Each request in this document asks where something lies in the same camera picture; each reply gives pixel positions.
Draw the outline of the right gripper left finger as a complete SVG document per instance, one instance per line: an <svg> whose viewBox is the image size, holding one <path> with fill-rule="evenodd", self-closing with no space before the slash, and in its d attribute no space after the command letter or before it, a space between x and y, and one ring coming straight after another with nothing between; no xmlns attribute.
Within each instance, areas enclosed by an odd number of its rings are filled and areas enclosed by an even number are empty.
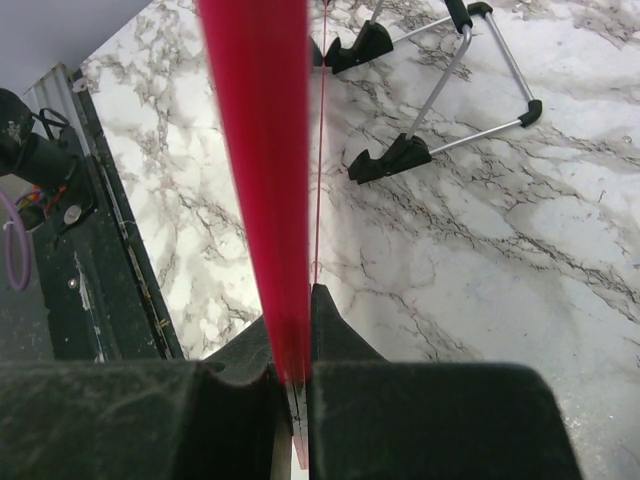
<svg viewBox="0 0 640 480"><path fill-rule="evenodd" d="M5 479L276 479L277 429L262 320L202 361L1 368Z"/></svg>

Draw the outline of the pink framed whiteboard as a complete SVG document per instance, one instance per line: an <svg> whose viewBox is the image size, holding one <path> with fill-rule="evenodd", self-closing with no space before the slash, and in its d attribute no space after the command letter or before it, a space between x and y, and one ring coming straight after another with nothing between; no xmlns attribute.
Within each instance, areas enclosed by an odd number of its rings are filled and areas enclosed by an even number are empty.
<svg viewBox="0 0 640 480"><path fill-rule="evenodd" d="M305 1L198 4L263 318L310 466L310 117Z"/></svg>

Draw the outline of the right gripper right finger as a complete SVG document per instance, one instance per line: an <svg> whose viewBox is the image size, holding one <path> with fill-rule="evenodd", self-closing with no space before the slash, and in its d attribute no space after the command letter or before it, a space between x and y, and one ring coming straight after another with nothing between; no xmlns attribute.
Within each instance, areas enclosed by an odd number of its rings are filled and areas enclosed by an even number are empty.
<svg viewBox="0 0 640 480"><path fill-rule="evenodd" d="M511 363L384 359L311 294L314 479L578 479L551 388Z"/></svg>

